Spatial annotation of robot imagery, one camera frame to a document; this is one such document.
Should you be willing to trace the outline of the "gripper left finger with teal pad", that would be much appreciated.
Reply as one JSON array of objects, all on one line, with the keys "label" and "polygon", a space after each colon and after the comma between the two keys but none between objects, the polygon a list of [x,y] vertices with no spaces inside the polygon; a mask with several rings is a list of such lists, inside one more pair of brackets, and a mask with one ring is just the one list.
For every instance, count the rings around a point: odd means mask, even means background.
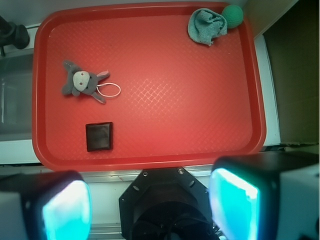
[{"label": "gripper left finger with teal pad", "polygon": [[86,240],[91,224],[91,192],[78,172],[0,177],[2,240]]}]

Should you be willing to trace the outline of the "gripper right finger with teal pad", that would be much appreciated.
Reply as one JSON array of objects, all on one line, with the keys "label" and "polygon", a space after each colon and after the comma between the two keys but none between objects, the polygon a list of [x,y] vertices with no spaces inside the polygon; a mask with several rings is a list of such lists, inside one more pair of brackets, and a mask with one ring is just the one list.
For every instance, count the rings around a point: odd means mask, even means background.
[{"label": "gripper right finger with teal pad", "polygon": [[209,178],[212,219],[229,240],[317,240],[320,157],[308,152],[222,156]]}]

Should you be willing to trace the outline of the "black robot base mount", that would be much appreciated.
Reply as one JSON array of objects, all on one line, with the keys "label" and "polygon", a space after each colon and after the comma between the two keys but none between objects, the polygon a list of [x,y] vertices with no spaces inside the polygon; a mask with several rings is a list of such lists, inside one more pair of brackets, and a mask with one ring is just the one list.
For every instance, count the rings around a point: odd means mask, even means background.
[{"label": "black robot base mount", "polygon": [[217,240],[209,190],[183,167],[144,169],[118,199],[126,240]]}]

